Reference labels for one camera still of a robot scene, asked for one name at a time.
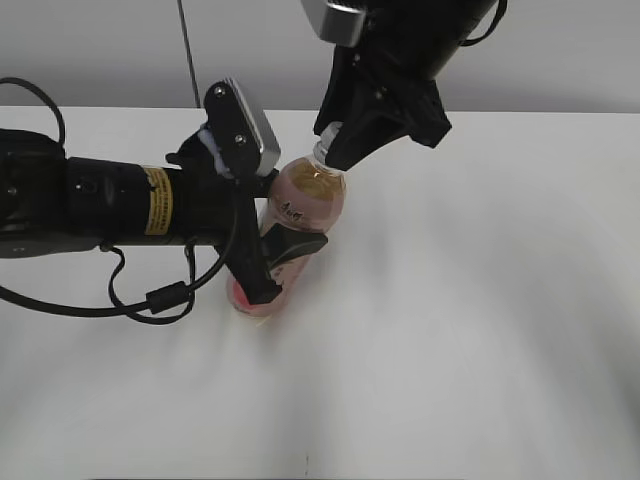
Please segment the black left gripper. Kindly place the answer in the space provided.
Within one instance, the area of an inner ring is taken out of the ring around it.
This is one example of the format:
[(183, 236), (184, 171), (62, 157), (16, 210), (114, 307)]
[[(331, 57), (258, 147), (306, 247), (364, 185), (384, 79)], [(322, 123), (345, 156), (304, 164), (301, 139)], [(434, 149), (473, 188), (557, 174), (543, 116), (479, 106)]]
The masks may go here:
[(241, 179), (221, 173), (221, 155), (211, 134), (197, 131), (166, 160), (179, 167), (169, 171), (172, 231), (213, 246), (250, 304), (268, 304), (280, 294), (269, 268), (313, 255), (328, 243), (324, 233), (279, 223), (261, 238), (255, 200), (267, 196), (278, 170)]

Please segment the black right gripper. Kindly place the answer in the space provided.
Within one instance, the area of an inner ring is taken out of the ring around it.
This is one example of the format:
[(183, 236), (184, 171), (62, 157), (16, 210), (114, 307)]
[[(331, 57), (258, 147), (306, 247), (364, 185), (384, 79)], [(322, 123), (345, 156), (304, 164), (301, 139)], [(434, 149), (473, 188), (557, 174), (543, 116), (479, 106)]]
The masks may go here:
[(325, 164), (348, 171), (383, 146), (408, 136), (434, 148), (451, 130), (433, 80), (402, 71), (380, 53), (337, 47), (313, 132), (341, 122)]

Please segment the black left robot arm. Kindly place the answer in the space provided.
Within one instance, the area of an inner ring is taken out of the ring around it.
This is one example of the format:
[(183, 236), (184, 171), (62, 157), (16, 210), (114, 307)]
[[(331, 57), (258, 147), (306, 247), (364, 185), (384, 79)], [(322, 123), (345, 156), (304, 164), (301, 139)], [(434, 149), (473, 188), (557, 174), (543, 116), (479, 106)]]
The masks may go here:
[(1, 255), (5, 259), (120, 246), (210, 246), (254, 304), (281, 291), (273, 270), (316, 253), (322, 233), (259, 229), (255, 202), (278, 178), (225, 169), (199, 130), (163, 167), (70, 157), (45, 135), (1, 133)]

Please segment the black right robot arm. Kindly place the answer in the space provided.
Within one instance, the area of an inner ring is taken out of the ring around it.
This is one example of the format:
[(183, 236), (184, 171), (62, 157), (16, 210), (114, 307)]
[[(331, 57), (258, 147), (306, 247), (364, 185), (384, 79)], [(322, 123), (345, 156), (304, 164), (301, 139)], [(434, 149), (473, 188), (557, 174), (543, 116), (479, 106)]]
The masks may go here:
[(493, 33), (507, 4), (494, 0), (305, 1), (317, 37), (334, 47), (327, 90), (314, 125), (340, 123), (325, 162), (347, 171), (400, 139), (436, 147), (451, 129), (436, 77), (491, 14)]

